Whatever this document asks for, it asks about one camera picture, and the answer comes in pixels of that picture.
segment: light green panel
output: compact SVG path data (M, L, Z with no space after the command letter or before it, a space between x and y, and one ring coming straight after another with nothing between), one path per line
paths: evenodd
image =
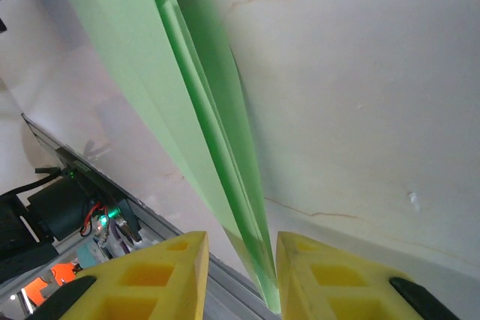
M176 0L70 0L112 78L214 212L279 311L262 188L239 76L214 9ZM188 20L206 23L191 27Z

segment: green paper sheet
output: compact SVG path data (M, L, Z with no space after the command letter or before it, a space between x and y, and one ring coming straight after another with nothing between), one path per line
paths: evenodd
M205 21L191 33L176 0L70 1L112 78L213 211L278 312L239 76L212 7L205 2L189 10Z

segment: metal frame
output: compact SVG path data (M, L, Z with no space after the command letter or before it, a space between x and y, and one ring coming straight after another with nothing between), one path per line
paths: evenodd
M72 149L66 145L61 144L58 140L53 138L45 130L39 127L36 123L23 115L25 122L30 127L40 145L49 153L55 155L57 148L63 148L80 157ZM104 179L115 185L122 192L127 195L127 200L133 212L137 216L140 225L151 232L159 241L174 238L182 234L173 224L166 221L163 217L157 215L152 209L148 208L140 200L132 196L128 191L121 188L119 185L112 182L108 177L102 175L85 159L83 162L89 166L93 171L98 173ZM263 299L256 291L253 283L232 269L225 265L217 257L210 254L210 262L208 267L208 281L207 294L205 297L205 310L203 318L205 320L227 320L227 319L241 319L241 320L280 320L281 317L272 313L265 305ZM38 270L31 274L35 277L39 273Z

